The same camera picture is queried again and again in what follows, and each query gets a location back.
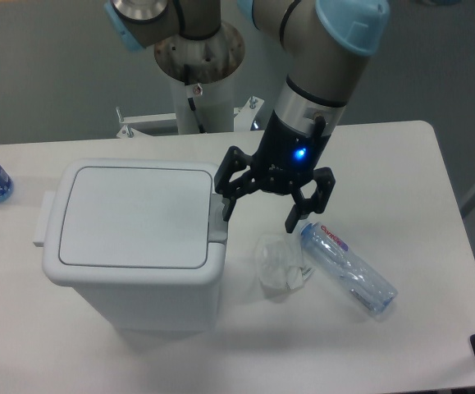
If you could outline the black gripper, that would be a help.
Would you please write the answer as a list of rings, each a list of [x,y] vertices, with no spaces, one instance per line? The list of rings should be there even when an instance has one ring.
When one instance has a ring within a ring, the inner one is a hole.
[[[287,233],[292,233],[310,213],[323,213],[336,183],[329,167],[317,167],[327,145],[326,126],[324,116],[318,112],[305,135],[273,113],[253,157],[231,146],[214,177],[215,191],[222,196],[224,204],[223,220],[230,221],[239,198],[258,190],[291,194],[294,205],[285,220]],[[305,198],[301,187],[310,181],[315,182],[316,188]]]

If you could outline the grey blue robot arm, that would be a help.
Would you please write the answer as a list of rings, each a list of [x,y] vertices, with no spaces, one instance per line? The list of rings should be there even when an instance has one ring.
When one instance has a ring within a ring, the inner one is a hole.
[[[386,1],[241,1],[241,12],[294,59],[258,149],[230,147],[214,189],[229,220],[237,200],[258,190],[290,195],[293,231],[325,210],[336,183],[318,161],[390,16]],[[131,51],[153,48],[161,70],[179,83],[177,99],[194,131],[209,132],[208,87],[234,74],[244,57],[240,34],[218,1],[108,1],[105,12]]]

